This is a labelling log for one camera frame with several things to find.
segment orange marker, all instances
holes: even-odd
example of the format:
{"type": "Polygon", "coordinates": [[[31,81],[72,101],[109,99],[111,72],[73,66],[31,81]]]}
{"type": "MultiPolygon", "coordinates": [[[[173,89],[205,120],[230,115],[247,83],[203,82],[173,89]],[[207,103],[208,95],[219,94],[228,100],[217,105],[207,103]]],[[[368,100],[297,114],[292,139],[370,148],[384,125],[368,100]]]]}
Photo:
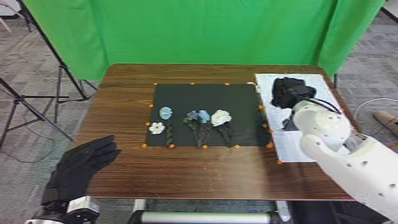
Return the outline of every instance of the orange marker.
{"type": "Polygon", "coordinates": [[[267,144],[267,149],[272,149],[274,148],[274,142],[271,142],[269,144],[267,144]]]}

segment white flower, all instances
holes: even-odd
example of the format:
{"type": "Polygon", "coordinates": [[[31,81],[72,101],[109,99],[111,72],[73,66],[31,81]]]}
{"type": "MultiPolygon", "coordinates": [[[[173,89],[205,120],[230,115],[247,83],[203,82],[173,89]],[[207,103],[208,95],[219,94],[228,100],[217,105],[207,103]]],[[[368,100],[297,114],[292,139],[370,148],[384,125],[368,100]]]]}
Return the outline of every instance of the white flower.
{"type": "Polygon", "coordinates": [[[214,126],[221,126],[226,122],[233,120],[230,112],[224,110],[217,110],[215,114],[212,115],[212,124],[214,126]]]}
{"type": "Polygon", "coordinates": [[[153,122],[153,125],[150,127],[150,131],[153,133],[153,135],[159,135],[166,130],[166,126],[164,126],[164,123],[162,122],[153,122]]]}

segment black mat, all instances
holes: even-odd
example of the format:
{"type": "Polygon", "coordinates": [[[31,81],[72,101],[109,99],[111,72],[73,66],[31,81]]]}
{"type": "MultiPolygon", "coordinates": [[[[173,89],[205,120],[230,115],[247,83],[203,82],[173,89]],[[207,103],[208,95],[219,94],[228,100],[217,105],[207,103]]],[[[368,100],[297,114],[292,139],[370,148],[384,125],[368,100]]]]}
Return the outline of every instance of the black mat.
{"type": "MultiPolygon", "coordinates": [[[[267,145],[271,134],[263,129],[263,116],[258,110],[258,93],[253,85],[159,84],[155,88],[150,121],[151,123],[162,121],[160,108],[171,107],[173,138],[176,146],[196,146],[192,130],[183,123],[183,118],[192,110],[207,110],[210,115],[217,110],[226,110],[233,117],[233,145],[267,145]]],[[[146,144],[150,146],[166,146],[166,131],[160,135],[153,135],[148,131],[146,144]]],[[[207,145],[224,146],[217,130],[212,130],[207,145]]]]}

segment gray carpet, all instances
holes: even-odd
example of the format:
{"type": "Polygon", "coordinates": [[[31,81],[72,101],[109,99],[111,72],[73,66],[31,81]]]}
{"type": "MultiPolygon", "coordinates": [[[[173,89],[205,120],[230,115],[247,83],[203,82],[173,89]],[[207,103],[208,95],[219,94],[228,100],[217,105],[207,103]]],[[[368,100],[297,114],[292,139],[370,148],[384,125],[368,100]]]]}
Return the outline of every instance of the gray carpet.
{"type": "MultiPolygon", "coordinates": [[[[29,33],[25,22],[8,20],[15,33],[8,33],[0,26],[0,76],[16,90],[27,95],[52,95],[56,93],[57,61],[34,31],[29,33]]],[[[79,97],[73,86],[64,80],[64,94],[79,97]]],[[[381,13],[356,46],[340,70],[340,93],[354,111],[361,103],[379,97],[398,99],[398,25],[381,13]]],[[[45,100],[34,100],[38,108],[45,107],[45,100]]],[[[0,92],[0,123],[11,110],[13,101],[0,92]]],[[[89,102],[73,102],[61,107],[59,125],[73,135],[80,128],[89,102]]],[[[372,112],[388,110],[398,115],[398,103],[375,102],[361,111],[359,124],[366,133],[375,133],[381,124],[372,118],[372,112]]],[[[20,108],[16,124],[32,118],[20,108]]],[[[47,138],[38,137],[27,128],[9,134],[4,151],[24,160],[36,160],[54,150],[47,159],[36,164],[22,164],[0,154],[0,224],[20,224],[40,209],[43,185],[61,155],[70,146],[63,135],[52,131],[43,123],[29,128],[47,138]]],[[[375,133],[384,143],[397,142],[397,136],[382,128],[375,133]]],[[[127,223],[132,212],[132,200],[102,200],[100,223],[127,223]]],[[[214,211],[214,212],[265,212],[274,208],[267,201],[171,201],[151,200],[151,211],[214,211]]]]}

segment black cable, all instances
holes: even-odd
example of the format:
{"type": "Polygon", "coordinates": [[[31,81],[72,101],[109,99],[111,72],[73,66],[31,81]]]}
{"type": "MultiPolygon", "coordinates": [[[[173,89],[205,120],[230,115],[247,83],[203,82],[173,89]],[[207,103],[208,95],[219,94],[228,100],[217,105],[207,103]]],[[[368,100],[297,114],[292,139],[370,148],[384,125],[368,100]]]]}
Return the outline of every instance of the black cable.
{"type": "Polygon", "coordinates": [[[318,99],[318,98],[302,97],[302,96],[299,96],[299,95],[295,95],[295,97],[297,97],[299,99],[310,101],[311,103],[315,103],[315,104],[317,104],[318,106],[322,106],[331,112],[342,114],[342,112],[340,112],[336,106],[334,106],[326,100],[322,100],[322,99],[318,99]]]}
{"type": "MultiPolygon", "coordinates": [[[[29,113],[29,110],[27,110],[27,112],[25,112],[25,114],[24,114],[24,122],[27,123],[29,121],[27,121],[27,113],[29,113]]],[[[27,163],[27,164],[34,164],[34,163],[40,163],[45,159],[47,159],[47,157],[50,156],[50,154],[54,153],[54,150],[56,150],[56,140],[52,139],[52,138],[48,138],[47,136],[43,136],[31,128],[29,128],[29,126],[24,126],[25,128],[27,128],[27,130],[31,131],[31,133],[40,137],[40,138],[45,138],[45,139],[48,139],[50,141],[52,141],[52,149],[50,149],[50,151],[48,151],[48,153],[45,154],[45,156],[38,159],[38,160],[32,160],[32,161],[25,161],[25,160],[22,160],[18,157],[15,157],[8,152],[4,152],[2,150],[0,150],[0,153],[2,154],[6,154],[20,163],[27,163]]]]}
{"type": "Polygon", "coordinates": [[[340,111],[340,109],[338,109],[338,107],[333,105],[333,103],[329,103],[326,100],[322,100],[322,99],[318,99],[318,98],[315,98],[320,102],[324,102],[331,107],[333,107],[333,109],[336,110],[336,113],[338,114],[342,114],[342,111],[340,111]]]}
{"type": "Polygon", "coordinates": [[[310,101],[311,103],[315,103],[318,106],[322,106],[324,108],[327,108],[327,110],[338,114],[342,114],[342,112],[338,110],[334,110],[334,108],[331,108],[326,104],[322,104],[318,101],[313,100],[315,98],[304,98],[306,101],[310,101]]]}

